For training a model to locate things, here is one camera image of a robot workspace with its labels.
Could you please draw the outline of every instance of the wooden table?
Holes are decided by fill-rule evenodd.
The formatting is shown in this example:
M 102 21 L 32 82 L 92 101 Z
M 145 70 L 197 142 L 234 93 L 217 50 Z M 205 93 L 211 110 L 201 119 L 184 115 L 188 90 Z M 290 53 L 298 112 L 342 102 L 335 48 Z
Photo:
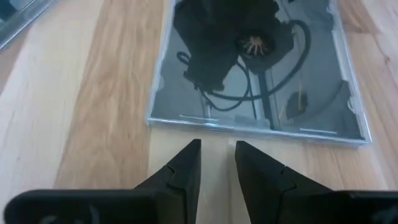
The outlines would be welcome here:
M 374 138 L 360 150 L 150 130 L 167 0 L 60 1 L 0 55 L 0 209 L 29 189 L 133 188 L 193 138 L 199 223 L 247 222 L 237 139 L 333 189 L 398 189 L 398 1 L 340 3 Z

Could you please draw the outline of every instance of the light wood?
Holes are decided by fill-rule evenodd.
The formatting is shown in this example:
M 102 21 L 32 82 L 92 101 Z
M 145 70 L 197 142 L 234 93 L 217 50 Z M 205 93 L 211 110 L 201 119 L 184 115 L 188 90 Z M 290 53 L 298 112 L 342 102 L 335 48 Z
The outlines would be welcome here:
M 0 95 L 0 209 L 37 188 L 133 188 L 202 138 L 198 223 L 248 223 L 246 140 L 333 189 L 398 189 L 398 1 L 341 0 L 374 138 L 360 150 L 144 124 L 167 0 L 59 1 L 27 30 Z

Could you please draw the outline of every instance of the wooden surface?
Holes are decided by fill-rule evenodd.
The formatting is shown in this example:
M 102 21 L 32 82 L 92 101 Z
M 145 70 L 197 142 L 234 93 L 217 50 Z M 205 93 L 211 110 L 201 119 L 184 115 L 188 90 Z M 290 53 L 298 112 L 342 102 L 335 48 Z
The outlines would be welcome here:
M 29 189 L 133 188 L 202 138 L 199 223 L 247 223 L 242 138 L 144 124 L 165 1 L 60 1 L 1 53 L 1 210 Z M 243 140 L 333 189 L 398 189 L 398 2 L 340 3 L 374 143 Z

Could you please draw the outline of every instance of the black cable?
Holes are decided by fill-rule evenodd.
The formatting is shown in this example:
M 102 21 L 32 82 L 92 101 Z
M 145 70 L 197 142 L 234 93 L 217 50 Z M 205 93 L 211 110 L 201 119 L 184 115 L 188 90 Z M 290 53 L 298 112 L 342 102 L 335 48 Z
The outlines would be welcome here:
M 301 54 L 300 58 L 298 59 L 296 65 L 293 67 L 293 69 L 290 71 L 290 73 L 273 89 L 269 90 L 267 93 L 263 93 L 260 95 L 255 95 L 251 97 L 242 97 L 242 96 L 226 96 L 222 95 L 219 93 L 215 93 L 213 91 L 208 91 L 207 93 L 209 95 L 213 95 L 215 97 L 224 99 L 224 100 L 231 100 L 231 101 L 251 101 L 251 100 L 260 100 L 261 98 L 269 97 L 272 94 L 276 93 L 280 89 L 282 89 L 294 76 L 295 74 L 300 70 L 302 65 L 304 64 L 304 61 L 307 59 L 309 53 L 310 53 L 310 46 L 311 46 L 311 32 L 306 23 L 303 21 L 299 20 L 292 20 L 290 21 L 292 25 L 299 26 L 302 28 L 304 31 L 304 36 L 305 36 L 305 48 L 303 50 L 303 53 Z
M 178 59 L 180 60 L 180 62 L 182 62 L 183 64 L 189 65 L 190 57 L 189 57 L 189 55 L 188 55 L 187 53 L 185 53 L 185 52 L 178 52 L 178 53 L 177 53 L 177 58 L 178 58 Z M 243 73 L 244 73 L 245 76 L 246 76 L 246 80 L 248 81 L 246 91 L 245 91 L 244 95 L 242 96 L 242 98 L 245 98 L 245 97 L 248 97 L 249 92 L 251 92 L 250 74 L 249 74 L 249 71 L 248 71 L 246 68 L 244 68 L 243 65 L 241 65 L 239 62 L 236 62 L 236 65 L 243 71 Z M 207 103 L 208 103 L 210 106 L 212 106 L 214 109 L 218 110 L 218 111 L 224 111 L 224 112 L 225 112 L 225 111 L 231 111 L 231 110 L 233 110 L 233 109 L 239 107 L 239 106 L 243 103 L 243 101 L 244 101 L 244 100 L 239 100 L 235 105 L 230 106 L 229 108 L 219 108 L 219 107 L 217 107 L 217 106 L 212 102 L 211 99 L 209 99 L 209 98 L 207 97 L 206 93 L 205 93 L 203 90 L 201 90 L 201 89 L 199 89 L 199 90 L 200 90 L 201 95 L 202 95 L 202 96 L 204 97 L 204 99 L 207 101 Z

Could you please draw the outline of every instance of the cd jewel case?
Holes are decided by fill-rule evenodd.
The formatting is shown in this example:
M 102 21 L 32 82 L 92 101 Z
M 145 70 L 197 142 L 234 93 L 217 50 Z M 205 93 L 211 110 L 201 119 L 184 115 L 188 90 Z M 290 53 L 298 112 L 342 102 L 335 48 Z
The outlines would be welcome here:
M 171 4 L 150 125 L 371 142 L 335 0 Z

